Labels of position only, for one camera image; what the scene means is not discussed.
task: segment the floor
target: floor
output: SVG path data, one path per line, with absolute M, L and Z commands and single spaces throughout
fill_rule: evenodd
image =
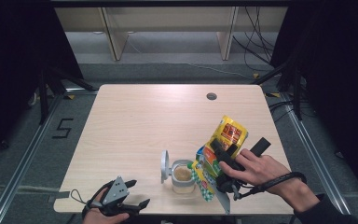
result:
M 104 33 L 67 33 L 84 78 L 94 86 L 104 83 L 231 83 L 249 84 L 254 76 L 272 69 L 233 41 L 228 61 L 223 61 L 214 33 L 130 33 L 120 61 L 113 62 Z M 244 33 L 235 34 L 243 45 Z M 263 34 L 274 44 L 276 34 Z M 255 39 L 257 45 L 263 44 Z M 249 48 L 264 59 L 265 50 Z M 291 92 L 277 93 L 279 76 L 262 85 L 269 105 L 290 99 Z M 72 159 L 76 143 L 95 99 L 65 83 L 70 95 L 50 94 L 50 114 L 45 126 L 39 125 L 38 101 L 24 111 L 16 129 L 7 138 L 9 148 L 0 150 L 0 222 L 2 223 L 80 223 L 80 215 L 58 214 L 53 203 Z M 317 118 L 317 111 L 301 104 L 302 121 L 290 105 L 271 108 L 271 115 L 282 140 L 292 170 L 304 173 L 315 193 L 327 193 L 343 213 L 358 217 L 358 182 L 345 160 L 336 154 L 334 142 Z M 65 139 L 54 138 L 64 119 L 73 119 Z M 147 223 L 162 219 L 173 223 L 201 223 L 208 220 L 237 223 L 288 223 L 289 216 L 258 217 L 145 217 Z

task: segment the wrist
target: wrist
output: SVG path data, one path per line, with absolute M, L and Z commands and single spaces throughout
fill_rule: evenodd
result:
M 277 185 L 276 194 L 281 196 L 296 212 L 305 212 L 319 202 L 310 188 L 294 178 Z

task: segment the black round hole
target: black round hole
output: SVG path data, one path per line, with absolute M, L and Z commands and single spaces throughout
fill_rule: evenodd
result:
M 208 98 L 209 100 L 215 100 L 217 98 L 217 95 L 213 92 L 209 92 L 208 94 L 206 94 L 206 98 Z

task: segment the person's left hand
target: person's left hand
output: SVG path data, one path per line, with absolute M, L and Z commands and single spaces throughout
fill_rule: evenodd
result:
M 101 197 L 103 196 L 103 193 L 107 189 L 103 189 L 101 193 L 95 197 L 96 201 L 100 201 Z M 122 213 L 118 214 L 113 217 L 106 217 L 104 214 L 100 212 L 100 209 L 98 208 L 91 208 L 86 216 L 84 217 L 83 224 L 118 224 L 127 218 L 129 218 L 130 215 L 128 213 Z

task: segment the table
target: table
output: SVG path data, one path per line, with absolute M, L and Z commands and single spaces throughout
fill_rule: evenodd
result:
M 215 100 L 207 98 L 216 94 Z M 176 194 L 170 179 L 161 184 L 161 152 L 176 160 L 194 160 L 220 119 L 228 115 L 249 132 L 242 147 L 261 137 L 271 143 L 269 154 L 289 167 L 265 96 L 256 85 L 103 85 L 80 136 L 60 191 L 78 189 L 88 200 L 97 189 L 121 175 L 136 179 L 124 203 L 150 199 L 148 215 L 224 215 L 214 197 L 205 202 L 198 188 Z M 260 193 L 234 202 L 231 215 L 292 214 L 281 198 Z M 57 199 L 54 209 L 78 213 L 83 208 L 71 198 Z

